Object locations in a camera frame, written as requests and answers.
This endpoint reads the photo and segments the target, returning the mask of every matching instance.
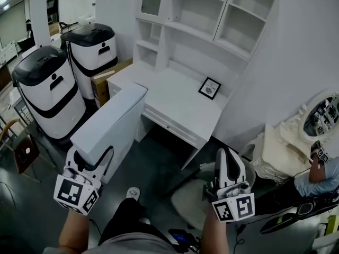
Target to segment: black and white trash can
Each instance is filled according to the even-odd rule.
[[[118,63],[115,32],[104,24],[92,23],[61,36],[68,42],[73,73],[84,99],[93,100],[91,77]]]
[[[37,49],[15,66],[12,78],[47,136],[61,140],[73,134],[86,107],[65,51],[53,46]]]

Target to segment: person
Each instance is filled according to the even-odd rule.
[[[138,203],[140,190],[132,187],[120,203],[115,215],[104,229],[99,245],[87,249],[89,220],[87,216],[69,211],[59,238],[58,248],[46,248],[43,254],[147,254],[176,253],[170,241],[147,219],[141,218],[142,206]],[[201,254],[228,254],[226,224],[218,221],[210,205],[201,240]]]
[[[277,189],[255,199],[255,214],[274,214],[303,199],[329,193],[339,186],[339,158],[319,167],[318,155],[312,155],[309,173],[292,178]]]

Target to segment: cardboard box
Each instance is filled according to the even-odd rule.
[[[60,33],[60,27],[59,27],[59,23],[53,23],[53,24],[50,24],[48,26],[49,28],[49,35],[50,36],[53,36],[55,34],[58,34]]]
[[[125,69],[127,66],[133,63],[133,59],[126,60],[122,63],[116,64],[103,72],[91,77],[92,90],[94,93],[94,99],[98,108],[103,106],[110,99],[110,93],[108,90],[107,79],[117,72]]]

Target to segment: white chair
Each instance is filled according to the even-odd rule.
[[[250,187],[255,182],[255,170],[250,162],[242,158],[246,168],[246,180]],[[215,162],[200,166],[200,172],[179,188],[171,197],[178,214],[192,227],[203,230],[208,201],[202,200],[203,186],[214,179]]]

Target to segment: white bookshelf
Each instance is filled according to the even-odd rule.
[[[212,42],[250,61],[275,1],[138,0],[136,17]],[[160,49],[158,39],[147,35],[137,38],[136,44],[157,52]],[[163,63],[159,65],[159,69],[163,69]]]
[[[134,62],[222,84],[228,100],[265,31],[276,0],[138,0]]]

